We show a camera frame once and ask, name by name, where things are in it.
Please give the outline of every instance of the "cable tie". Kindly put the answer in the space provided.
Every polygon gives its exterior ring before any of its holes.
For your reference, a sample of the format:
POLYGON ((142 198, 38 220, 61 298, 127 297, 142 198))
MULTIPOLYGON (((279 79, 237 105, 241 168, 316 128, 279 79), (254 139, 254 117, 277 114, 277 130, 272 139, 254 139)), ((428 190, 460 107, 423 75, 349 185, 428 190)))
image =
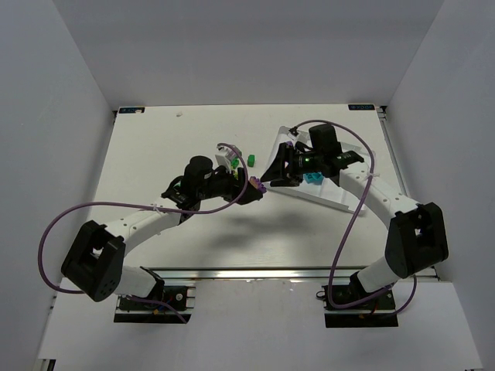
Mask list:
POLYGON ((152 206, 153 206, 153 211, 156 211, 158 214, 162 215, 162 212, 158 209, 157 203, 153 203, 152 206))
POLYGON ((366 179, 373 178, 375 176, 380 176, 380 173, 379 172, 367 172, 366 173, 366 179))

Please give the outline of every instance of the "white enclosure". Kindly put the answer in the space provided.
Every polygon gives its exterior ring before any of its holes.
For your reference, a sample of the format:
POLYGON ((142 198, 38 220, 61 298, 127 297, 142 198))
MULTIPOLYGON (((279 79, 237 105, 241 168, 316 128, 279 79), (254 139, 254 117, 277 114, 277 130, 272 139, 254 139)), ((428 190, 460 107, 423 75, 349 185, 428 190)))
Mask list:
MULTIPOLYGON (((451 256, 439 273, 483 367, 495 369, 493 1, 8 0, 0 47, 6 369, 29 369, 38 354, 52 292, 37 243, 58 212, 93 199, 111 109, 329 103, 388 105, 408 191, 444 210, 451 256)), ((49 239, 53 280, 86 218, 49 239)))

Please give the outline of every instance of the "white tray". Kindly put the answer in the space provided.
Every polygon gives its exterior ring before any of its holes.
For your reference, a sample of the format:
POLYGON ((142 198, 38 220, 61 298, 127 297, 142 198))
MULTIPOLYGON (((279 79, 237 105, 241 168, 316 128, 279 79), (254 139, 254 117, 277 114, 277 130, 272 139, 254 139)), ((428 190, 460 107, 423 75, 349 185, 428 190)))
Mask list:
MULTIPOLYGON (((296 143, 297 141, 301 141, 311 146, 311 140, 309 139, 309 133, 307 131, 300 131, 297 138, 294 139, 294 136, 289 134, 288 130, 289 128, 286 126, 281 126, 278 129, 277 138, 275 139, 275 143, 273 145, 273 149, 271 150, 270 158, 268 160, 266 168, 268 168, 268 166, 270 166, 275 159, 275 156, 277 155, 278 145, 280 143, 284 143, 287 141, 296 143)), ((341 142, 341 144, 343 151, 355 151, 357 154, 364 158, 364 161, 368 165, 370 164, 370 156, 365 149, 362 149, 361 147, 358 147, 356 145, 350 145, 348 143, 341 142)), ((314 203, 320 203, 322 205, 333 207, 334 209, 341 209, 349 213, 353 213, 354 211, 356 211, 357 204, 359 202, 357 197, 347 191, 344 191, 327 178, 323 180, 323 183, 321 185, 302 182, 299 187, 271 187, 269 182, 266 182, 265 186, 272 192, 283 193, 288 196, 300 197, 314 203)), ((363 206, 360 213, 362 213, 364 210, 366 210, 366 206, 363 206)))

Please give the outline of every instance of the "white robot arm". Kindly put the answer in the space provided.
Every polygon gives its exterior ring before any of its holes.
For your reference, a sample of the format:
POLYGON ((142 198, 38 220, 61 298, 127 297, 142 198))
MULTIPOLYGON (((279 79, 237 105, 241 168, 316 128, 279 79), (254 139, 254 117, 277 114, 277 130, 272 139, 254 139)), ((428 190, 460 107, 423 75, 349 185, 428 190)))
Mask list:
POLYGON ((104 300, 113 293, 160 299, 163 281, 145 268, 124 266, 125 255, 163 230, 187 221, 198 212, 204 199, 222 197, 239 205, 261 199, 266 189, 257 179, 251 178, 241 194, 246 184, 245 174, 242 168, 237 176, 232 173, 231 159, 229 151, 218 155, 221 165, 213 170, 209 158, 193 157, 184 175, 172 181, 152 204, 153 209, 139 210, 105 224, 86 222, 62 264, 62 274, 94 301, 104 300), (178 212, 163 212, 165 209, 178 212))
MULTIPOLYGON (((370 168, 356 152, 342 151, 333 123, 319 122, 325 124, 309 129, 312 148, 301 142, 281 143, 261 181, 270 182, 272 187, 298 186, 304 174, 321 172, 360 198, 370 168)), ((299 126, 290 130, 296 138, 299 126)), ((351 301, 370 296, 448 257, 442 211, 436 204, 422 205, 377 176, 372 178, 365 204, 388 228, 387 245, 382 258, 351 276, 351 301)))

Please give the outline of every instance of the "white table surface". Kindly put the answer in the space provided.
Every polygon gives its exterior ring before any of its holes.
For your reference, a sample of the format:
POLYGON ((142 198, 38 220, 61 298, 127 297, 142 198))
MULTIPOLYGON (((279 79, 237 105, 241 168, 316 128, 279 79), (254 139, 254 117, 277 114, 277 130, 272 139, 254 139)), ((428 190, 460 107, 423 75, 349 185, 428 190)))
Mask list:
MULTIPOLYGON (((194 155, 214 159, 216 144, 256 156, 250 175, 260 177, 278 128, 325 119, 355 130, 377 155, 377 171, 399 187, 376 111, 338 105, 244 105, 147 107, 143 114, 119 114, 114 124, 95 200, 151 203, 183 174, 194 155)), ((338 130, 338 138, 359 142, 338 130)), ((203 202, 202 209, 224 204, 203 202)), ((97 207, 90 218, 105 223, 131 210, 97 207)), ((268 192, 256 203, 194 216, 134 249, 127 265, 148 267, 303 267, 331 265, 350 214, 268 192)), ((382 256, 387 230, 369 210, 358 218, 340 266, 362 266, 382 256)))
MULTIPOLYGON (((63 286, 75 288, 67 279, 63 286)), ((60 294, 39 352, 55 371, 481 367, 453 285, 420 283, 397 328, 325 328, 317 282, 201 281, 187 325, 113 323, 117 298, 60 294)), ((411 283, 394 286, 398 304, 411 283)))

